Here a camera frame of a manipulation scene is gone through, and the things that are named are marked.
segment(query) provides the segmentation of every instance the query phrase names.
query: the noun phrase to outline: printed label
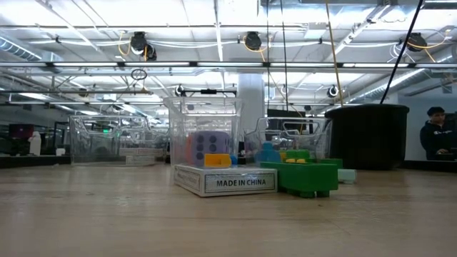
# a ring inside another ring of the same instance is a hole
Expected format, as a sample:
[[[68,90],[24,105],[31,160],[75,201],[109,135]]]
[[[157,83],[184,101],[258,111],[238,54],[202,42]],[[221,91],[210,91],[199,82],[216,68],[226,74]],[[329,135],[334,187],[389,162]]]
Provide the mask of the printed label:
[[[205,175],[205,193],[274,190],[275,185],[274,173]]]
[[[200,192],[200,174],[185,171],[179,167],[175,167],[174,170],[174,179],[176,182]]]

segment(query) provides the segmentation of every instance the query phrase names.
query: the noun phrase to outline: blue toy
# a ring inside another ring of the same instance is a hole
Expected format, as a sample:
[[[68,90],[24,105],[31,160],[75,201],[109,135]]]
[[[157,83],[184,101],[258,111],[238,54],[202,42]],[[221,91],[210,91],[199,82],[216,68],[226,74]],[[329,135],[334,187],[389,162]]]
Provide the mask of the blue toy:
[[[230,159],[231,159],[231,165],[232,165],[232,166],[238,164],[238,159],[237,159],[237,157],[234,156],[233,154],[230,155]]]
[[[262,151],[256,153],[256,163],[260,162],[281,162],[281,155],[273,150],[273,144],[265,142],[262,144]]]

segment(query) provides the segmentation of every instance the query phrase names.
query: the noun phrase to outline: fluorescent light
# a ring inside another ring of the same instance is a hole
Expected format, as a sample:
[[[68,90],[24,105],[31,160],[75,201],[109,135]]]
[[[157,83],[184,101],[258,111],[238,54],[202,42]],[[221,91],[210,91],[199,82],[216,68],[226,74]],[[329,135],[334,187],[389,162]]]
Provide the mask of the fluorescent light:
[[[262,67],[263,63],[256,62],[198,62],[202,67]]]
[[[271,67],[284,67],[284,63],[271,63]],[[313,67],[327,67],[327,68],[333,68],[334,65],[331,63],[287,63],[287,67],[295,68],[295,67],[301,67],[301,68],[313,68]]]
[[[176,67],[176,66],[189,66],[189,62],[147,62],[147,61],[137,61],[137,62],[127,62],[125,63],[128,67]]]
[[[116,67],[117,63],[115,62],[69,62],[69,63],[54,63],[56,67]]]
[[[112,104],[124,104],[124,102],[89,102],[93,105],[112,105]]]
[[[0,67],[46,67],[42,62],[3,62]]]
[[[33,99],[38,100],[48,100],[48,97],[42,94],[35,94],[35,93],[20,93],[21,96],[27,96]]]
[[[50,104],[58,104],[58,105],[62,105],[62,104],[65,104],[65,105],[83,105],[83,104],[86,104],[84,102],[51,102]]]
[[[80,112],[83,114],[86,114],[86,115],[98,115],[99,114],[96,111],[80,111]]]
[[[10,101],[8,104],[45,104],[44,102],[39,101]]]
[[[133,105],[154,105],[154,106],[158,106],[158,105],[163,105],[164,103],[163,102],[129,102],[129,104],[133,104]]]
[[[455,4],[457,0],[426,0],[426,4]]]
[[[399,68],[406,68],[409,64],[398,64]],[[343,64],[344,68],[393,68],[395,64]]]
[[[454,69],[457,64],[416,64],[416,68],[441,68],[441,69]]]

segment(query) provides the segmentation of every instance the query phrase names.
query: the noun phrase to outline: white wall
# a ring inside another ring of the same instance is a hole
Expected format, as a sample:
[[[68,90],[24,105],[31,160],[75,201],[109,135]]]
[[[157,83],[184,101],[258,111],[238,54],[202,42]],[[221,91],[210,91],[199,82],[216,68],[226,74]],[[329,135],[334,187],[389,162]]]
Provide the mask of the white wall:
[[[428,120],[427,111],[432,106],[441,106],[447,113],[457,111],[457,99],[439,97],[398,97],[398,104],[409,107],[408,127],[406,129],[406,160],[425,161],[426,152],[419,139],[420,132]]]

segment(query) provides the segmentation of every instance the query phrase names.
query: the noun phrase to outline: yellow cable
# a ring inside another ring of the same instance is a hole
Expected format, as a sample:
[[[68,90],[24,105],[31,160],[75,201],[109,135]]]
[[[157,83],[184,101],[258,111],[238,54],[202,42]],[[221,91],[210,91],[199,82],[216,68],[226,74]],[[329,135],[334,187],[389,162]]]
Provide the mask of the yellow cable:
[[[432,45],[432,46],[417,46],[417,45],[409,43],[409,42],[408,42],[408,45],[414,46],[414,47],[419,48],[419,49],[432,49],[432,48],[435,48],[437,46],[440,46],[440,45],[444,44],[444,42],[446,41],[447,35],[448,34],[446,33],[445,36],[444,36],[444,39],[442,40],[442,42],[439,43],[439,44],[436,44],[436,45]]]
[[[263,56],[262,52],[260,52],[260,56],[262,56],[262,60],[263,60],[263,62],[265,62],[265,56]]]
[[[436,63],[434,57],[430,54],[430,52],[428,51],[428,49],[424,49],[428,55],[428,57],[430,57],[430,60],[432,60],[432,62]],[[452,75],[448,75],[448,74],[444,74],[444,76],[449,80],[449,82],[451,82],[452,84],[457,84],[455,81],[454,81],[454,77]]]
[[[432,60],[432,62],[436,62],[435,59],[432,57],[432,55],[430,54],[430,52],[428,51],[428,49],[424,49],[428,55],[428,57],[430,57],[430,60]]]
[[[243,37],[243,45],[244,45],[244,47],[246,47],[246,49],[248,49],[249,51],[256,52],[256,53],[257,53],[257,52],[263,52],[263,51],[265,51],[265,50],[268,48],[268,46],[267,46],[267,47],[265,47],[265,48],[262,49],[262,50],[250,50],[249,47],[246,45],[246,36]]]
[[[343,94],[341,93],[340,76],[338,75],[338,65],[336,63],[335,43],[333,42],[333,33],[331,31],[330,11],[328,10],[328,0],[326,0],[328,30],[330,31],[331,52],[333,54],[333,65],[335,66],[336,84],[338,85],[338,94],[340,96],[341,107],[343,107]]]
[[[124,34],[123,31],[121,31],[121,38],[119,39],[119,45],[117,45],[117,48],[119,49],[119,53],[121,53],[123,56],[126,56],[126,55],[129,55],[130,54],[130,46],[131,46],[131,38],[129,39],[129,50],[127,51],[127,53],[124,53],[121,49],[121,41],[122,41],[122,35]]]

